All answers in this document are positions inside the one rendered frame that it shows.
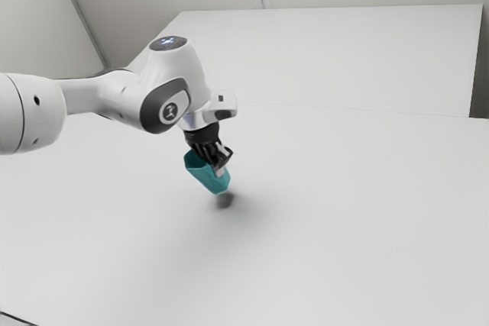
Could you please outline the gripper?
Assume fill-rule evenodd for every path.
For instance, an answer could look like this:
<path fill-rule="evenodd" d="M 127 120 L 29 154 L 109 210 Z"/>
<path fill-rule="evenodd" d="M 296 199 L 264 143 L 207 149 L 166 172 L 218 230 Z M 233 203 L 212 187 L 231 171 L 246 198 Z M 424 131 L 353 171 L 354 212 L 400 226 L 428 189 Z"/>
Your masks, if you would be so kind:
<path fill-rule="evenodd" d="M 211 164 L 214 175 L 220 178 L 233 151 L 226 147 L 219 138 L 219 123 L 212 123 L 194 131 L 184 131 L 184 137 L 190 148 L 206 162 Z"/>

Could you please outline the teal faceted mug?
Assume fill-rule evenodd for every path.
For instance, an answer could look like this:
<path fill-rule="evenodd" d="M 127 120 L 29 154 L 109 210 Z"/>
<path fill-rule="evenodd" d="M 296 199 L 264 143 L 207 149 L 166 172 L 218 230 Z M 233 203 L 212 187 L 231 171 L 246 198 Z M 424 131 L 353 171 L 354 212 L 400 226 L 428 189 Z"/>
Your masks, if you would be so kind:
<path fill-rule="evenodd" d="M 200 158 L 193 150 L 189 150 L 183 157 L 186 170 L 199 181 L 212 194 L 218 195 L 228 189 L 231 176 L 226 168 L 225 173 L 217 178 L 212 167 Z"/>

